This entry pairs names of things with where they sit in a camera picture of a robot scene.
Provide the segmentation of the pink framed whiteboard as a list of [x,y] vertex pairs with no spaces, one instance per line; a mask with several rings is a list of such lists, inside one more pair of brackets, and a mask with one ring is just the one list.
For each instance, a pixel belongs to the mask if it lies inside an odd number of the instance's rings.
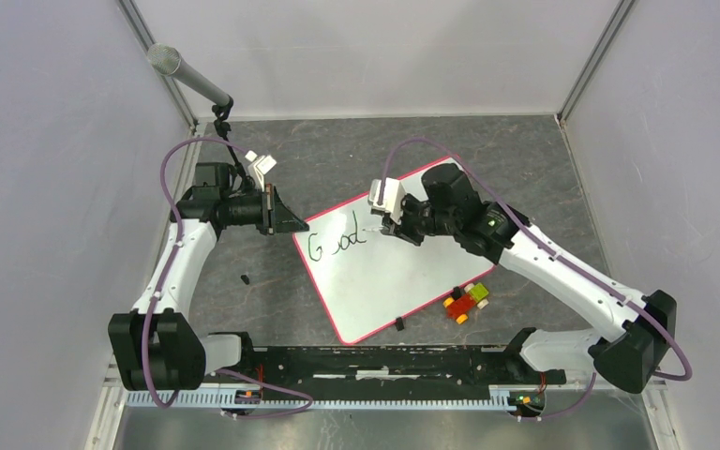
[[345,345],[356,344],[490,273],[494,265],[450,236],[416,247],[363,228],[381,225],[359,194],[307,219],[292,240],[327,317]]

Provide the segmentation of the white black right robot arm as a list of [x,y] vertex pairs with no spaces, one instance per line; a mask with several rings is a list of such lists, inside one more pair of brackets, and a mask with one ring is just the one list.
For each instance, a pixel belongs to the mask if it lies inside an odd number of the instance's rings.
[[426,199],[392,178],[375,180],[368,203],[382,233],[419,246],[450,236],[466,252],[517,273],[573,309],[586,330],[525,329],[503,361],[517,383],[550,370],[593,371],[630,394],[641,393],[675,345],[677,302],[667,292],[646,294],[602,274],[553,243],[519,211],[484,201],[457,165],[444,163],[421,178]]

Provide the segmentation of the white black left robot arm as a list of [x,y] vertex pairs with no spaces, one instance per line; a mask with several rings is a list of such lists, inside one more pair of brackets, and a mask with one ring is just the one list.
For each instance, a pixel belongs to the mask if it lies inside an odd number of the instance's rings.
[[250,187],[236,189],[239,174],[226,162],[199,163],[194,183],[171,214],[165,248],[148,287],[130,312],[108,325],[117,369],[129,391],[194,390],[206,375],[222,369],[235,382],[256,372],[257,357],[247,337],[215,333],[198,337],[188,323],[196,284],[209,254],[228,227],[255,227],[262,235],[308,230],[264,177],[276,161],[255,157]]

